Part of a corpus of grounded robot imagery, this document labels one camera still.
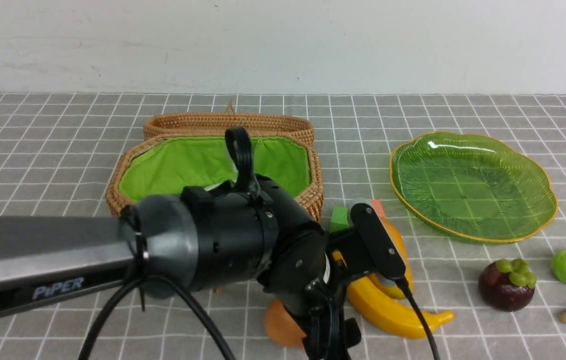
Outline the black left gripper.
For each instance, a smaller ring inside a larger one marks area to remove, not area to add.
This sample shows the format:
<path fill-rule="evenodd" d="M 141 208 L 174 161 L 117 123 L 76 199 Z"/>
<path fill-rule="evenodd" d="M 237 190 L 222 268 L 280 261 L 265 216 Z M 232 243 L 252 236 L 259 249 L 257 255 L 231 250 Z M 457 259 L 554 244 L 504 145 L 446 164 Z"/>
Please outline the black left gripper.
<path fill-rule="evenodd" d="M 302 289 L 303 310 L 292 310 L 287 301 L 282 304 L 306 335 L 303 346 L 308 358 L 349 360 L 349 349 L 360 343 L 361 331 L 355 319 L 344 317 L 347 289 L 354 281 L 378 273 L 353 227 L 328 235 L 324 254 L 324 273 Z M 407 299 L 408 280 L 393 282 Z"/>

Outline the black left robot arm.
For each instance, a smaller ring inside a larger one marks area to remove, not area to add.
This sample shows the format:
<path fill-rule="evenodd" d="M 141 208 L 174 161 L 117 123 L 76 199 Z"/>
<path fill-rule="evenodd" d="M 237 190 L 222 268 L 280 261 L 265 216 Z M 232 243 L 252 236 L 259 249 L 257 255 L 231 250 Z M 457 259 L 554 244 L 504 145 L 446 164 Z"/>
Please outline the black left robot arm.
<path fill-rule="evenodd" d="M 97 323 L 140 287 L 151 297 L 257 280 L 305 333 L 311 360 L 348 360 L 361 341 L 342 310 L 345 287 L 377 273 L 406 282 L 406 265 L 367 203 L 326 233 L 262 175 L 258 194 L 231 189 L 154 194 L 118 217 L 0 216 L 0 318 L 121 287 Z"/>

